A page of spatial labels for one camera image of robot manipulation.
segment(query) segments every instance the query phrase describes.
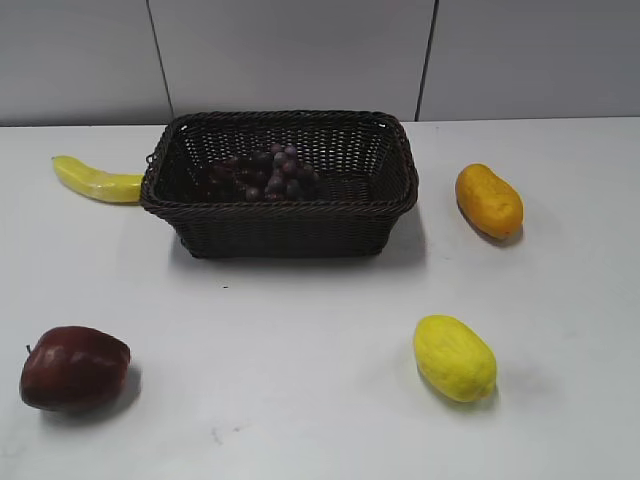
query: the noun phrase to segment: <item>stain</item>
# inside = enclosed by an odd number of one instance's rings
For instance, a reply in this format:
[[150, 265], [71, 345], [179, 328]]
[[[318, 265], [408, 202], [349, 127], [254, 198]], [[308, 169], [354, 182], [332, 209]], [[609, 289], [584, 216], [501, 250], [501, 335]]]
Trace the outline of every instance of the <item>stain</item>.
[[220, 438], [220, 435], [218, 434], [217, 428], [214, 427], [211, 429], [211, 436], [213, 437], [214, 442], [216, 442], [218, 445], [220, 446], [224, 445], [224, 443], [222, 442], [222, 439]]

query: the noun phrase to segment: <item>banana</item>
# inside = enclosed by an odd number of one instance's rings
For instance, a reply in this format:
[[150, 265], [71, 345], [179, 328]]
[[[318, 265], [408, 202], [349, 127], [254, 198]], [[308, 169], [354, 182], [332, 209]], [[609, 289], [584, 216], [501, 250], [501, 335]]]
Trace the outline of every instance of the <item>banana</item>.
[[137, 203], [142, 175], [120, 175], [91, 168], [75, 157], [53, 157], [60, 181], [76, 193], [107, 203]]

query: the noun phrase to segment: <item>yellow lemon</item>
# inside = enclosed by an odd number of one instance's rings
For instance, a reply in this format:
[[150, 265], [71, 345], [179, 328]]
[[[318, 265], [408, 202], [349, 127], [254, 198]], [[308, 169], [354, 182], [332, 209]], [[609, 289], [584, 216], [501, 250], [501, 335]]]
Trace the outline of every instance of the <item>yellow lemon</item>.
[[423, 318], [413, 337], [420, 373], [458, 402], [487, 397], [496, 386], [496, 358], [469, 327], [446, 315]]

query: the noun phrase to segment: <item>dark brown basket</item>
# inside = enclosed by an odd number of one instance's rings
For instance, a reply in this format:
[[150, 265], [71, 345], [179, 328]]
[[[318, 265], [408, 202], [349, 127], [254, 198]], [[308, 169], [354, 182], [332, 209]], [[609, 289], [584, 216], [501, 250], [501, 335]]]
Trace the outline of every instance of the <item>dark brown basket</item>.
[[[232, 154], [296, 145], [322, 182], [314, 201], [196, 203], [197, 171]], [[375, 255], [418, 195], [409, 141], [384, 113], [200, 113], [165, 129], [140, 203], [169, 222], [194, 257]]]

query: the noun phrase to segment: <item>apple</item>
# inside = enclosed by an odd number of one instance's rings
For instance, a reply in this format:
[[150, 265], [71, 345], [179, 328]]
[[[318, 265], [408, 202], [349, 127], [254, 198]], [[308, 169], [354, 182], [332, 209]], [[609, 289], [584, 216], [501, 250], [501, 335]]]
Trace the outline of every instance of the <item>apple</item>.
[[129, 347], [111, 335], [87, 327], [57, 327], [30, 350], [20, 396], [42, 410], [89, 410], [120, 394], [130, 360]]

